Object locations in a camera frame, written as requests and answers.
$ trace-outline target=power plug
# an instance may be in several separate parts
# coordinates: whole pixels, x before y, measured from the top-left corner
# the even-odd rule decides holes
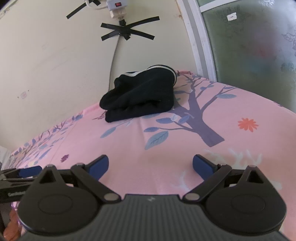
[[[123,17],[126,15],[126,9],[125,8],[120,8],[116,10],[110,11],[111,18],[118,18],[118,19],[123,19]]]

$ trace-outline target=white logo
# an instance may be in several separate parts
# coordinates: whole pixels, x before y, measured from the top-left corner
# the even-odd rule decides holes
[[[150,202],[153,202],[153,201],[156,200],[156,198],[155,198],[155,197],[150,197],[150,198],[148,198],[147,200],[150,201]]]
[[[24,195],[25,193],[26,193],[26,191],[24,191],[24,192],[8,193],[7,195],[8,195],[9,197],[13,197],[13,196]]]

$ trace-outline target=black tape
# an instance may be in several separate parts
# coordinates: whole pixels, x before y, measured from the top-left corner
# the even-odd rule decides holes
[[[119,21],[119,25],[120,26],[126,26],[126,21],[123,19],[123,20],[120,20]],[[119,35],[121,35],[122,37],[124,37],[125,38],[125,40],[129,40],[130,38],[131,38],[131,34],[121,34],[121,33],[119,33]]]
[[[133,30],[131,28],[141,25],[141,24],[144,24],[144,23],[150,23],[150,22],[154,22],[154,21],[158,21],[158,20],[160,20],[160,18],[157,16],[157,17],[147,18],[147,19],[144,19],[144,20],[141,20],[138,22],[134,22],[134,23],[131,23],[131,24],[128,24],[125,26],[117,26],[117,25],[113,25],[113,24],[102,23],[102,25],[101,25],[102,28],[108,28],[108,29],[115,30],[115,31],[112,31],[111,33],[108,33],[108,34],[102,36],[102,41],[104,41],[108,38],[111,38],[113,36],[116,36],[118,34],[123,36],[126,40],[128,40],[130,38],[130,37],[128,37],[128,38],[125,37],[127,34],[134,34],[134,35],[138,35],[138,36],[141,36],[144,38],[154,40],[155,36],[147,34],[147,33],[143,33],[141,31]]]
[[[101,4],[101,2],[99,0],[89,0],[89,3],[91,3],[91,2],[94,2],[97,6]],[[73,12],[71,12],[70,14],[68,14],[67,15],[67,19],[69,19],[70,17],[72,17],[74,14],[78,13],[84,7],[86,7],[86,3],[83,3],[78,8],[76,8]]]

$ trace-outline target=blue gripper pad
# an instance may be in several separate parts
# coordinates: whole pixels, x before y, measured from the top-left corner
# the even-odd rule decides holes
[[[197,172],[198,175],[201,176],[203,180],[206,180],[211,175],[213,175],[215,171],[218,170],[217,165],[213,164],[201,155],[195,155],[193,157],[192,164],[193,169]]]
[[[109,159],[107,156],[102,156],[98,159],[87,165],[86,170],[96,180],[99,180],[109,168]]]
[[[19,171],[19,177],[26,178],[38,175],[42,171],[41,166],[24,168]]]

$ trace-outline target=white cable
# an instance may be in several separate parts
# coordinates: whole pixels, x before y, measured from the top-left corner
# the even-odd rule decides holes
[[[104,8],[107,8],[107,7],[108,7],[108,5],[103,6],[103,7],[92,7],[92,6],[90,5],[90,3],[89,3],[89,0],[85,0],[85,3],[86,3],[86,5],[87,5],[89,8],[91,8],[91,9],[93,9],[93,10],[101,10],[101,9],[104,9]]]
[[[118,47],[118,44],[119,44],[119,39],[120,39],[120,36],[118,36],[118,39],[117,39],[117,42],[116,42],[115,50],[114,50],[113,57],[112,57],[111,67],[110,67],[110,73],[109,73],[109,90],[111,90],[111,85],[112,85],[112,82],[111,82],[111,72],[112,72],[112,69],[113,69],[113,62],[114,62],[116,50],[117,50],[117,47]]]

